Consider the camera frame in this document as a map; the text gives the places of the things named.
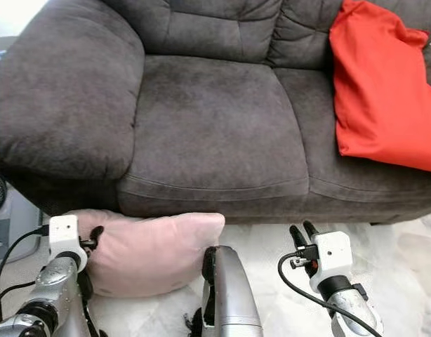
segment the pink pillow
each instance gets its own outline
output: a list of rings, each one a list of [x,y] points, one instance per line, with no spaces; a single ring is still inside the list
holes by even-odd
[[[219,213],[186,213],[139,220],[110,211],[72,211],[82,239],[103,226],[87,270],[95,293],[143,297],[181,288],[201,273],[205,250],[218,244]]]

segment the couch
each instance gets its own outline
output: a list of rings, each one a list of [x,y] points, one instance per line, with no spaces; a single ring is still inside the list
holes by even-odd
[[[431,0],[374,2],[431,41]],[[0,62],[0,172],[49,215],[429,213],[431,173],[338,153],[328,37],[340,3],[50,0]]]

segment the black wire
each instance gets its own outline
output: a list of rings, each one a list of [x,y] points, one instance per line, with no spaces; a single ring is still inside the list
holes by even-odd
[[[21,289],[21,288],[25,288],[27,286],[33,286],[36,282],[28,282],[28,283],[24,283],[24,284],[16,284],[15,286],[10,286],[9,288],[5,289],[4,291],[2,291],[2,293],[0,294],[0,303],[2,301],[2,298],[4,298],[4,296],[9,293],[10,291],[16,290],[16,289]]]
[[[373,336],[375,337],[382,337],[377,331],[375,331],[375,329],[373,329],[371,326],[369,326],[366,322],[362,321],[360,318],[354,316],[353,314],[349,313],[348,311],[341,309],[339,307],[336,307],[335,305],[331,305],[323,300],[318,299],[315,296],[312,296],[310,294],[308,294],[307,292],[301,290],[300,288],[298,288],[297,286],[293,285],[288,279],[287,277],[284,275],[283,273],[283,264],[284,261],[286,261],[289,258],[292,258],[296,256],[295,253],[290,253],[290,254],[286,254],[285,256],[283,256],[282,258],[279,259],[278,262],[278,274],[281,277],[281,279],[283,280],[283,282],[293,291],[295,291],[296,293],[299,293],[301,296],[306,297],[307,299],[311,300],[312,302],[315,302],[316,304],[321,305],[322,307],[326,308],[326,309],[330,309],[332,311],[338,312],[339,314],[348,317],[349,319],[351,319],[352,321],[358,323],[358,325],[362,326],[364,329],[366,329],[369,333],[371,333]]]
[[[40,234],[40,230],[33,230],[31,232],[25,233],[23,236],[21,236],[19,239],[17,239],[16,241],[14,241],[14,243],[11,245],[11,247],[9,248],[9,250],[7,250],[3,260],[0,262],[0,277],[2,275],[2,270],[4,269],[5,263],[8,260],[8,257],[10,256],[11,252],[13,251],[13,249],[19,244],[19,242],[21,242],[23,239],[29,237],[30,235],[34,235],[34,234]],[[3,315],[2,315],[2,303],[0,302],[0,322],[2,322],[3,320]]]

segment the red cloth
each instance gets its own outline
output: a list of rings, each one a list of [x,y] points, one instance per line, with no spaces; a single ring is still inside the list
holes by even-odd
[[[384,8],[344,0],[329,36],[343,156],[431,171],[427,38]]]

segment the floor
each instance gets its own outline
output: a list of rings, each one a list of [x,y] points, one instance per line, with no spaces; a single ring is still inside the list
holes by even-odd
[[[431,215],[396,225],[367,223],[316,224],[320,230],[342,230],[352,240],[353,275],[368,291],[383,319],[387,337],[431,337]],[[292,250],[289,225],[227,226],[220,242],[240,255],[249,276],[265,337],[332,336],[325,309],[292,292],[276,272],[277,260]],[[4,286],[34,279],[47,259],[43,240],[39,251],[8,265]],[[292,282],[310,291],[302,270],[286,271]],[[200,306],[202,280],[184,289],[145,299],[96,296],[96,322],[110,337],[186,337],[183,315]],[[14,313],[28,290],[5,300]]]

